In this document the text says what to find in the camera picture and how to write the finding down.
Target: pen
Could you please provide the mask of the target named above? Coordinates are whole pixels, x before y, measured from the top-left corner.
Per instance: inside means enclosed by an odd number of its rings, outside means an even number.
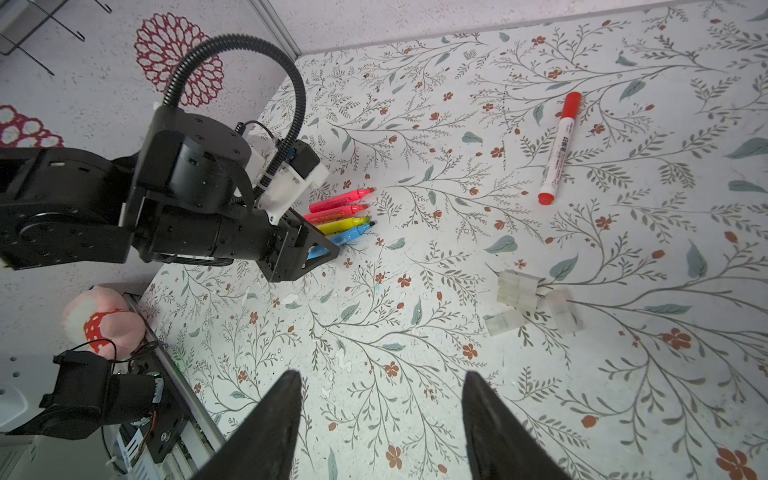
[[[317,212],[316,214],[304,215],[304,218],[310,223],[332,222],[334,220],[351,217],[366,208],[368,208],[368,205],[347,205],[346,207],[332,208],[331,210]]]
[[[578,113],[580,103],[581,94],[576,91],[572,91],[565,97],[563,115],[558,124],[558,132],[554,137],[554,143],[552,143],[547,167],[544,168],[541,186],[538,189],[538,202],[542,205],[551,204],[554,201],[554,195],[558,192],[560,174],[563,171],[565,156],[568,155],[568,144],[571,142],[571,134],[574,131],[576,114]]]
[[[364,190],[355,190],[348,194],[339,195],[338,197],[329,198],[321,202],[316,202],[310,205],[310,213],[316,214],[323,210],[330,210],[332,208],[343,207],[344,205],[351,204],[363,198],[364,196],[373,193],[375,188],[366,188]]]
[[[334,245],[341,247],[345,243],[349,243],[353,240],[357,240],[358,238],[360,238],[361,235],[367,232],[370,227],[373,227],[374,225],[376,225],[376,222],[369,222],[369,223],[366,223],[365,225],[354,227],[351,230],[347,230],[344,233],[340,233],[339,235],[336,235],[334,238],[330,240],[333,242]],[[306,259],[311,260],[313,258],[321,257],[326,253],[328,253],[327,248],[317,245],[316,247],[312,247],[312,249],[310,250],[310,254]]]
[[[323,223],[322,225],[316,225],[317,230],[323,232],[323,235],[330,235],[336,232],[345,232],[351,228],[359,227],[365,223],[371,221],[370,217],[363,218],[345,218],[344,220],[337,220],[331,223]]]

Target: table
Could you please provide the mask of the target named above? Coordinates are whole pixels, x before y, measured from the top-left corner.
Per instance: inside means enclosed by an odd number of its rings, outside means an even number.
[[[375,187],[377,223],[295,283],[161,269],[141,309],[224,435],[298,369],[294,478],[468,478],[476,370],[574,478],[768,471],[766,15],[720,7],[301,58],[301,138],[332,175],[297,208]],[[584,103],[544,207],[569,91]],[[261,121],[284,134],[292,112],[285,83]],[[584,329],[540,303],[488,337],[506,269],[566,290]]]

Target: red marker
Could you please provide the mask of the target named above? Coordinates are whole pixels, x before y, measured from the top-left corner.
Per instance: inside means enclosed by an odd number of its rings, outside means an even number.
[[[316,214],[304,215],[304,218],[310,223],[333,222],[334,220],[351,217],[366,208],[368,208],[368,205],[347,205],[346,207],[332,208],[331,210],[324,210]]]
[[[542,205],[550,205],[554,201],[554,195],[558,192],[560,174],[563,171],[565,156],[568,155],[568,144],[571,143],[571,134],[574,131],[580,103],[581,94],[576,91],[572,91],[565,97],[563,115],[558,124],[558,132],[554,137],[547,167],[544,169],[544,178],[538,189],[538,202]]]
[[[375,188],[355,190],[353,192],[349,192],[348,194],[339,195],[338,197],[329,198],[328,200],[323,200],[322,202],[317,202],[316,204],[310,205],[310,212],[316,214],[317,212],[322,212],[323,210],[330,210],[332,208],[349,205],[352,202],[360,200],[368,194],[372,194],[374,190]]]

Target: plush toy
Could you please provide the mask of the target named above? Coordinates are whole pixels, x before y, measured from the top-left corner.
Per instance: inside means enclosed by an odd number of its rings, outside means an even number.
[[[91,351],[106,359],[123,360],[131,356],[144,338],[144,321],[128,309],[123,297],[112,289],[95,286],[72,300],[61,316],[64,330],[72,342],[110,339],[90,345]]]

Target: whiteboard marker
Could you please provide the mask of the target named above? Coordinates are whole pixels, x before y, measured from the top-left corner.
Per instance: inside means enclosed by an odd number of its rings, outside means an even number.
[[[568,144],[571,142],[580,103],[581,94],[576,91],[572,91],[565,97],[563,115],[558,124],[558,132],[554,136],[547,166],[544,168],[544,178],[538,189],[538,202],[542,205],[551,204],[554,201],[554,195],[558,192],[560,174],[563,171],[565,156],[568,155]]]

